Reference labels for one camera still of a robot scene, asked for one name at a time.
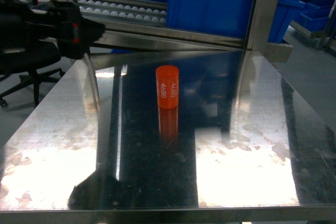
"metal shelf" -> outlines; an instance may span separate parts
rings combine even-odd
[[[299,31],[301,34],[303,34],[308,39],[320,38],[323,35],[323,30],[322,31],[310,31],[295,21],[292,21],[290,23],[290,26],[293,27],[295,30]]]

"white ball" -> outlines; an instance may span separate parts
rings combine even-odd
[[[93,13],[101,14],[101,9],[95,9],[95,10],[93,11]]]
[[[126,17],[127,17],[127,16],[126,16],[126,13],[123,13],[123,12],[119,13],[118,16],[121,17],[121,18],[126,18]]]
[[[118,13],[116,11],[111,12],[111,16],[117,17]]]

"floor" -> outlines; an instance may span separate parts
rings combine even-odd
[[[315,40],[307,40],[289,27],[284,39],[294,46],[286,63],[278,63],[284,78],[303,96],[313,109],[336,131],[336,57],[329,52],[315,49]],[[57,64],[41,72],[62,67],[67,71],[70,60],[62,58]],[[12,75],[0,83],[0,92],[18,83]],[[40,98],[47,96],[52,83],[40,86]],[[8,107],[0,109],[0,147],[2,147],[34,110],[33,89],[28,87],[7,96]]]

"metal frame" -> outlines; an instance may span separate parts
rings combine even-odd
[[[141,4],[144,4],[144,1],[141,0],[120,1],[135,1],[136,3],[140,1]],[[107,32],[103,36],[104,39],[97,42],[97,44],[103,47],[156,51],[247,49],[259,50],[264,53],[268,50],[268,35],[272,26],[277,2],[278,0],[254,0],[249,29],[245,40],[178,29],[141,26],[129,22],[89,18],[100,21],[107,27]],[[147,6],[151,6],[159,3],[147,2],[146,4]],[[278,51],[282,52],[283,45],[278,44],[277,47]],[[288,57],[287,53],[288,50],[285,47],[282,54]]]
[[[227,209],[106,210],[106,211],[32,211],[0,214],[6,224],[125,224],[125,223],[223,223],[242,221],[336,220],[335,206],[263,207]]]

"chair wheel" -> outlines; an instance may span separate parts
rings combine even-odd
[[[8,103],[4,99],[1,98],[0,99],[0,106],[1,106],[1,108],[7,107]]]

